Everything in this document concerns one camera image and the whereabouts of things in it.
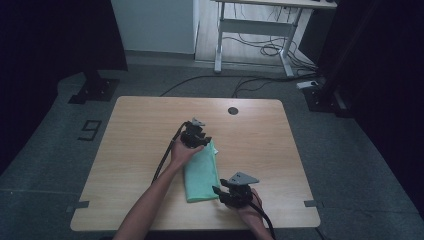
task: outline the green cloth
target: green cloth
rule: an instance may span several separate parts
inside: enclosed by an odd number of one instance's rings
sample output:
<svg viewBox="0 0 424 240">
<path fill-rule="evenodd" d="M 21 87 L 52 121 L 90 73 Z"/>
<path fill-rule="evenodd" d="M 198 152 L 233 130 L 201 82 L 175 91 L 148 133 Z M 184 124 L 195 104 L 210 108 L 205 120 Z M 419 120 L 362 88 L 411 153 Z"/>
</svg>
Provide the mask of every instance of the green cloth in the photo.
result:
<svg viewBox="0 0 424 240">
<path fill-rule="evenodd" d="M 184 185 L 188 203 L 218 198 L 212 189 L 212 186 L 220 187 L 213 141 L 185 165 Z"/>
</svg>

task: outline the hand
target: hand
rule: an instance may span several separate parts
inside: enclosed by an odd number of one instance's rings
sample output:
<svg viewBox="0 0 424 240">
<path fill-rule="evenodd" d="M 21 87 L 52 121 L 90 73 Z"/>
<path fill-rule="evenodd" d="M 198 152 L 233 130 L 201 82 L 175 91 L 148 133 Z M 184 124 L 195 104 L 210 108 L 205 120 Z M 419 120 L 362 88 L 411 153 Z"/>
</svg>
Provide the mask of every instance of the hand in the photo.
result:
<svg viewBox="0 0 424 240">
<path fill-rule="evenodd" d="M 262 208 L 262 200 L 254 188 L 252 188 L 252 194 L 253 194 L 252 203 L 255 204 L 257 207 Z M 265 226 L 263 223 L 261 214 L 259 214 L 251 206 L 247 205 L 242 208 L 233 208 L 233 207 L 229 207 L 229 208 L 236 211 L 237 214 L 240 216 L 240 218 L 243 220 L 243 222 L 246 223 L 246 225 L 250 229 L 256 228 L 258 226 Z"/>
<path fill-rule="evenodd" d="M 181 142 L 181 136 L 178 136 L 172 146 L 171 164 L 177 168 L 181 168 L 190 161 L 194 154 L 202 151 L 203 148 L 203 145 L 200 145 L 197 148 L 188 148 Z"/>
</svg>

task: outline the black curtain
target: black curtain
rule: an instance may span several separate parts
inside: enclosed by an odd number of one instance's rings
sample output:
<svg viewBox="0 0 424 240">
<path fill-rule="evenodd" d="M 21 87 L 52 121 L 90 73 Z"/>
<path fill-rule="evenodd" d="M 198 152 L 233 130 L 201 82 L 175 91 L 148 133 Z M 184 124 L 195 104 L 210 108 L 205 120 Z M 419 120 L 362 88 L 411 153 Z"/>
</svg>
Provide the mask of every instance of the black curtain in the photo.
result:
<svg viewBox="0 0 424 240">
<path fill-rule="evenodd" d="M 1 1 L 0 52 L 0 172 L 49 111 L 61 79 L 127 70 L 106 0 Z"/>
<path fill-rule="evenodd" d="M 421 214 L 423 29 L 422 1 L 343 1 L 319 62 Z"/>
</svg>

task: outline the forearm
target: forearm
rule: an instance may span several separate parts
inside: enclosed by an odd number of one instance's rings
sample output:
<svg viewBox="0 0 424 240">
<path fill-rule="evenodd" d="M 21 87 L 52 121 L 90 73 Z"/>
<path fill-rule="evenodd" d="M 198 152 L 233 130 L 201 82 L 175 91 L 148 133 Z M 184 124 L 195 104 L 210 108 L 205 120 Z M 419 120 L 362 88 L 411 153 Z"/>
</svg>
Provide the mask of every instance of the forearm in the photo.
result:
<svg viewBox="0 0 424 240">
<path fill-rule="evenodd" d="M 169 165 L 128 212 L 114 239 L 144 239 L 178 171 Z"/>
</svg>

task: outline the floor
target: floor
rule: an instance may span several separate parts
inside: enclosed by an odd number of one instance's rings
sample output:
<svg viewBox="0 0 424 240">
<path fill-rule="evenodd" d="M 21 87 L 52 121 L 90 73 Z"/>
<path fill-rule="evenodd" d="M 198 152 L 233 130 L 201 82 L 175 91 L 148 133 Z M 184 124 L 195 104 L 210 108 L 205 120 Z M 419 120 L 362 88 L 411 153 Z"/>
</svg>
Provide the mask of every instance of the floor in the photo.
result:
<svg viewBox="0 0 424 240">
<path fill-rule="evenodd" d="M 149 61 L 135 56 L 128 60 L 128 72 L 101 72 L 103 77 L 120 79 L 111 102 L 68 104 L 84 77 L 77 74 L 59 83 L 59 96 L 50 112 L 0 177 L 1 239 L 113 236 L 113 231 L 74 232 L 70 222 L 119 96 L 159 96 L 183 80 L 213 76 L 187 82 L 166 96 L 229 98 L 240 80 L 250 79 L 247 76 L 281 78 L 280 70 L 235 69 L 238 66 L 233 65 L 234 69 L 225 74 L 214 75 L 212 67 L 192 60 Z M 296 89 L 301 81 L 266 85 L 264 81 L 250 82 L 243 87 L 247 90 L 238 94 L 240 98 L 278 99 L 283 103 L 318 202 L 318 229 L 276 229 L 277 239 L 424 239 L 423 220 L 365 133 L 353 119 L 310 112 L 303 94 Z M 78 140 L 84 136 L 81 129 L 87 120 L 102 121 L 91 142 Z M 169 239 L 170 235 L 176 239 L 234 239 L 248 233 L 153 232 L 147 239 Z"/>
</svg>

